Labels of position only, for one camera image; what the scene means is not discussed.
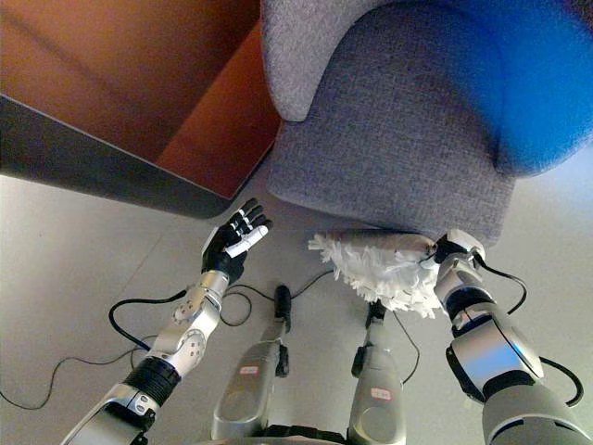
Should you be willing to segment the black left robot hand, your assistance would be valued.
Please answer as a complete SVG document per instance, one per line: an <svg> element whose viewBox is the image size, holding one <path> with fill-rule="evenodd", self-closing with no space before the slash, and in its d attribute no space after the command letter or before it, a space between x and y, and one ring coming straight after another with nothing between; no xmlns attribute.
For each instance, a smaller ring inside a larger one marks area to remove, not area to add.
<svg viewBox="0 0 593 445"><path fill-rule="evenodd" d="M215 227L202 249L201 272L224 273L229 284L243 274L247 252L272 229L255 198L244 203L224 224Z"/></svg>

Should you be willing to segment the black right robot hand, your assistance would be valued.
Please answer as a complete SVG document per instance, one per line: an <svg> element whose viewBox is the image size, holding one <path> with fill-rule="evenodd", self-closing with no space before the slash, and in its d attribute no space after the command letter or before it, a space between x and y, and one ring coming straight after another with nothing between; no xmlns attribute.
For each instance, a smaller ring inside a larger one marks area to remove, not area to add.
<svg viewBox="0 0 593 445"><path fill-rule="evenodd" d="M461 229L450 229L429 248L428 256L419 261L423 271L438 271L440 265L453 254L479 254L486 257L484 245Z"/></svg>

